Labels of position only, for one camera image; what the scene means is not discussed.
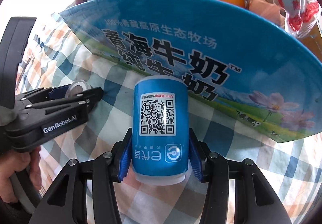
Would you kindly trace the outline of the person's left hand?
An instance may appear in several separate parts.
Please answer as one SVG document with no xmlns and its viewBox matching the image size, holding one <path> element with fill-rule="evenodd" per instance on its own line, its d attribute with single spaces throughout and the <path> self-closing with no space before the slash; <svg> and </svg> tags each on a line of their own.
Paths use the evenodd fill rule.
<svg viewBox="0 0 322 224">
<path fill-rule="evenodd" d="M 5 203 L 16 203 L 18 199 L 14 193 L 10 177 L 15 172 L 21 172 L 28 166 L 29 178 L 37 191 L 41 189 L 40 146 L 32 152 L 19 153 L 10 150 L 1 155 L 1 198 Z"/>
</svg>

